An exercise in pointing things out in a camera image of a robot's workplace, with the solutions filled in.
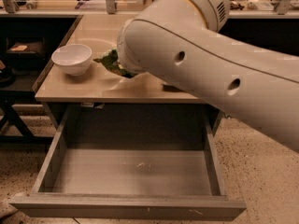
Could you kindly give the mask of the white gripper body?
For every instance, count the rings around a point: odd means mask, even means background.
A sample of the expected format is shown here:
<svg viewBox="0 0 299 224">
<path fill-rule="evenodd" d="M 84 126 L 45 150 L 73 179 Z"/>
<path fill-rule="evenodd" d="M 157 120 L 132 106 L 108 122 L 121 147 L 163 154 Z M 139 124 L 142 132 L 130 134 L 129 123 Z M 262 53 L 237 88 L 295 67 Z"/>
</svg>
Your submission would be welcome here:
<svg viewBox="0 0 299 224">
<path fill-rule="evenodd" d="M 144 68 L 142 54 L 147 45 L 145 25 L 142 20 L 131 19 L 121 27 L 117 41 L 117 52 L 121 65 L 130 73 L 142 74 Z"/>
</svg>

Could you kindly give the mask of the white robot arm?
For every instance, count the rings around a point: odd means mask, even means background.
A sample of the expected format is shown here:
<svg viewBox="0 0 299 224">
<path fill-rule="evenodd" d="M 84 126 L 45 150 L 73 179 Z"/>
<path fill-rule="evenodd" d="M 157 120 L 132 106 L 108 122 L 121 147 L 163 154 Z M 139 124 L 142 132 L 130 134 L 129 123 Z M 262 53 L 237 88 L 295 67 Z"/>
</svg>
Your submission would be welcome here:
<svg viewBox="0 0 299 224">
<path fill-rule="evenodd" d="M 229 10 L 229 0 L 155 0 L 122 26 L 120 63 L 296 150 L 299 58 L 221 35 Z"/>
</svg>

